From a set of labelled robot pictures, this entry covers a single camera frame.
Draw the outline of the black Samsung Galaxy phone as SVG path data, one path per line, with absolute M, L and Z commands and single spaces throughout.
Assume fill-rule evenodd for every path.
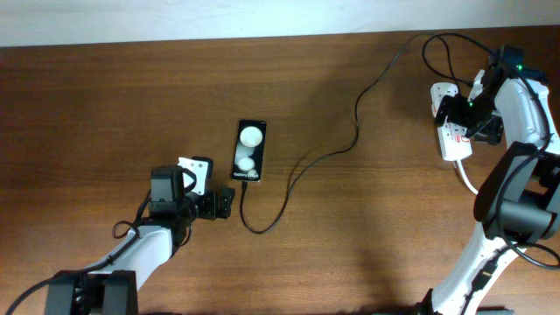
M 242 119 L 235 138 L 232 180 L 260 182 L 263 176 L 263 156 L 266 142 L 265 121 Z

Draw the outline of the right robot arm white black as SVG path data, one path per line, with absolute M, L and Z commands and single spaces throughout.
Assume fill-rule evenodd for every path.
M 559 137 L 544 73 L 517 65 L 479 71 L 464 97 L 447 82 L 430 89 L 445 161 L 460 172 L 471 141 L 507 142 L 475 190 L 472 237 L 451 273 L 416 305 L 417 314 L 475 314 L 502 272 L 559 229 Z

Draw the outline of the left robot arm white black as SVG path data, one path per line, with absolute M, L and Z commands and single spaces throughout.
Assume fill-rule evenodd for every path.
M 150 275 L 167 263 L 192 238 L 197 219 L 226 219 L 231 215 L 233 188 L 198 195 L 184 193 L 171 205 L 148 196 L 140 206 L 150 210 L 134 221 L 123 239 L 100 261 L 84 269 L 63 270 L 48 282 L 46 314 L 138 314 L 137 292 Z

